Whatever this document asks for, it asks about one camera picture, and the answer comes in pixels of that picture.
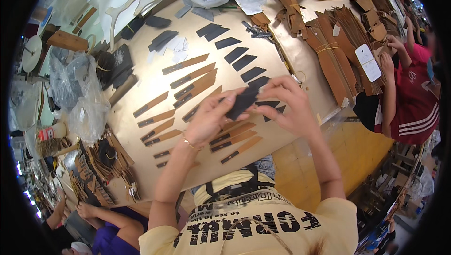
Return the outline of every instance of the hair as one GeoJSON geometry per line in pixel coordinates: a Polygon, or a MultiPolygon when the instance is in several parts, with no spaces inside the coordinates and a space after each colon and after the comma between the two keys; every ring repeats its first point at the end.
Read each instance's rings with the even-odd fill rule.
{"type": "Polygon", "coordinates": [[[308,249],[307,255],[321,255],[323,253],[324,239],[320,239],[308,249]]]}
{"type": "Polygon", "coordinates": [[[392,242],[390,245],[390,250],[387,250],[386,252],[390,255],[394,255],[399,249],[399,245],[397,243],[392,242]]]}

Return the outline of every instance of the denim jeans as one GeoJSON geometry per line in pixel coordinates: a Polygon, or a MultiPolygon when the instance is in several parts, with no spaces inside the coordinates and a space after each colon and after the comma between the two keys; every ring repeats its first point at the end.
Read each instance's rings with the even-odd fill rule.
{"type": "MultiPolygon", "coordinates": [[[[255,164],[255,167],[257,168],[259,173],[263,173],[263,174],[267,175],[273,181],[276,180],[275,179],[275,177],[276,177],[276,169],[274,168],[274,162],[272,160],[272,155],[267,155],[267,156],[263,157],[262,159],[259,159],[259,160],[255,161],[254,164],[255,164]]],[[[201,186],[203,186],[203,185],[199,185],[199,186],[193,187],[189,191],[191,191],[191,193],[193,195],[195,195],[196,191],[201,186]]]]}

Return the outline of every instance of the red t-shirt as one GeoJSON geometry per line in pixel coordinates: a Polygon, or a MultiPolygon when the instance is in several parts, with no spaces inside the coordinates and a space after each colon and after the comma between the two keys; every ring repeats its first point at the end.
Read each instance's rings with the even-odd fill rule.
{"type": "MultiPolygon", "coordinates": [[[[412,59],[409,68],[403,69],[401,63],[395,70],[396,114],[390,124],[392,139],[402,143],[418,145],[427,140],[438,124],[438,99],[427,87],[430,82],[427,62],[431,53],[419,44],[414,51],[407,53],[412,59]]],[[[379,95],[374,131],[382,133],[383,94],[379,95]]]]}

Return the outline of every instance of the floor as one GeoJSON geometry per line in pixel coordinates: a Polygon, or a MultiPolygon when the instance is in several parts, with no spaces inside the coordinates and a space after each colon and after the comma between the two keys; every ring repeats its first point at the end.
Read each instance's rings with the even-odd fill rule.
{"type": "MultiPolygon", "coordinates": [[[[341,168],[346,195],[374,170],[394,142],[367,130],[361,123],[341,123],[326,139],[341,168]]],[[[272,156],[276,165],[276,189],[296,207],[314,212],[321,193],[313,159],[307,154],[304,142],[295,140],[272,156]]]]}

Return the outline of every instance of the gold bracelet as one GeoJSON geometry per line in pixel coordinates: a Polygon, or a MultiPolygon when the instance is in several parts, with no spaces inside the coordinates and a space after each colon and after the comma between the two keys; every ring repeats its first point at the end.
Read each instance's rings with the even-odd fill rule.
{"type": "Polygon", "coordinates": [[[201,150],[202,150],[201,148],[197,148],[197,147],[193,146],[193,145],[186,139],[185,133],[182,134],[182,139],[183,139],[183,141],[184,141],[190,148],[194,148],[194,149],[197,150],[197,151],[201,151],[201,150]]]}

